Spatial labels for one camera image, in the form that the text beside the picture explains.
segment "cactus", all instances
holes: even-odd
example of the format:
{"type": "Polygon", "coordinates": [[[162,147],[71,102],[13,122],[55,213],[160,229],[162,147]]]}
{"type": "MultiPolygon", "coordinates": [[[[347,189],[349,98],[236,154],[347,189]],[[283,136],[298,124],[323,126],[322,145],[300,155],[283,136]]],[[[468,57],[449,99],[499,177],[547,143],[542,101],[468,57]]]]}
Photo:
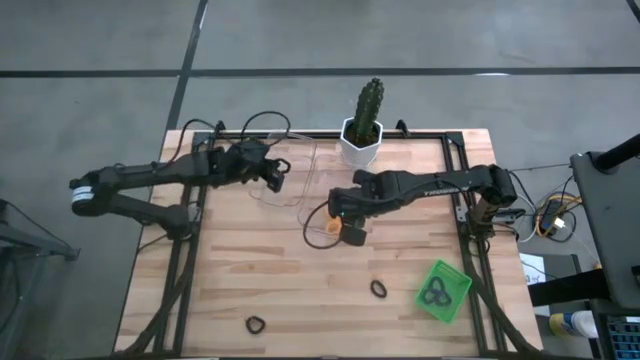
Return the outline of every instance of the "cactus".
{"type": "Polygon", "coordinates": [[[384,95],[384,86],[378,78],[373,78],[362,88],[358,97],[356,115],[351,125],[351,138],[353,145],[366,147],[377,140],[374,133],[374,121],[378,117],[380,104],[384,95]]]}

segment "white bottle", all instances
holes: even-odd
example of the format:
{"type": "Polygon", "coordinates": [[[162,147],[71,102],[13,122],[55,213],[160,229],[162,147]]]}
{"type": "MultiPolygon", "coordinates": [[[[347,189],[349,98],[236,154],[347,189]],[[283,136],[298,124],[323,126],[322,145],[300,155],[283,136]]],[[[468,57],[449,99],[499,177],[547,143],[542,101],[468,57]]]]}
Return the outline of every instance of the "white bottle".
{"type": "Polygon", "coordinates": [[[596,322],[591,311],[553,314],[549,318],[551,331],[557,336],[598,337],[596,322]]]}

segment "potted cactus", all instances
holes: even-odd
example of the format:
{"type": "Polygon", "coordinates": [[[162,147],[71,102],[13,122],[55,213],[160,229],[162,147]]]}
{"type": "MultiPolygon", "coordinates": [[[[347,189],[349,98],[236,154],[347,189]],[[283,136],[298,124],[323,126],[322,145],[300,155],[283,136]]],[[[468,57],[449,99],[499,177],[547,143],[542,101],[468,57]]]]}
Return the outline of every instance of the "potted cactus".
{"type": "Polygon", "coordinates": [[[382,124],[376,119],[383,94],[380,79],[371,79],[360,92],[355,116],[342,123],[342,156],[354,168],[367,167],[375,159],[382,142],[382,124]]]}

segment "wooden table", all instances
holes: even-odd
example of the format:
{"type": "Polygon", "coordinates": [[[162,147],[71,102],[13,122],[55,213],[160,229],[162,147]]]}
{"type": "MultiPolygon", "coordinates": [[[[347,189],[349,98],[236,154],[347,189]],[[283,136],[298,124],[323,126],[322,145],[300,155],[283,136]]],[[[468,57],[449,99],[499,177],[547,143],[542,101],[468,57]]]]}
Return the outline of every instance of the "wooden table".
{"type": "MultiPolygon", "coordinates": [[[[495,163],[487,130],[461,131],[470,166],[495,163]]],[[[167,133],[162,159],[173,154],[178,136],[178,131],[167,133]]],[[[183,153],[191,138],[187,133],[183,153]]],[[[317,155],[335,155],[338,149],[335,140],[319,140],[317,155]]],[[[441,144],[385,140],[374,169],[398,168],[444,171],[441,144]]],[[[285,188],[296,186],[300,178],[287,177],[285,188]]],[[[342,244],[318,251],[304,244],[294,208],[261,203],[249,196],[248,189],[238,184],[207,193],[183,355],[478,353],[468,300],[451,325],[414,305],[416,291],[437,259],[462,269],[449,196],[421,199],[368,220],[371,232],[363,247],[342,244]],[[386,299],[370,293],[372,279],[386,285],[386,299]],[[263,333],[251,335],[245,329],[245,319],[251,315],[266,320],[263,333]]],[[[152,202],[179,203],[181,191],[181,185],[157,186],[152,202]]],[[[516,243],[510,234],[498,234],[491,240],[489,254],[498,302],[527,340],[541,348],[516,243]]],[[[161,229],[149,227],[141,244],[159,235],[161,229]]],[[[116,350],[131,344],[159,307],[170,248],[169,241],[161,241],[138,255],[116,350]]],[[[490,348],[495,348],[486,308],[483,318],[490,348]]],[[[168,336],[173,336],[174,320],[168,336]]]]}

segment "black o-ring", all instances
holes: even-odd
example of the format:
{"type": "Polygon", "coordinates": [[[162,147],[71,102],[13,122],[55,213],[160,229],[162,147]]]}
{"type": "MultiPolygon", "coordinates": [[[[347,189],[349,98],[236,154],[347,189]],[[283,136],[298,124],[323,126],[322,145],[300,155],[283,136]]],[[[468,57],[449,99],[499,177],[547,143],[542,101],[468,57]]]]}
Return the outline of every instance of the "black o-ring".
{"type": "Polygon", "coordinates": [[[387,297],[387,288],[380,280],[373,280],[369,286],[371,293],[380,299],[387,297]]]}
{"type": "Polygon", "coordinates": [[[245,320],[244,325],[247,327],[247,331],[249,331],[253,335],[257,335],[257,334],[260,334],[265,327],[267,327],[267,322],[264,321],[261,317],[249,316],[247,320],[245,320]],[[251,323],[254,321],[260,324],[258,328],[253,328],[251,326],[251,323]]]}

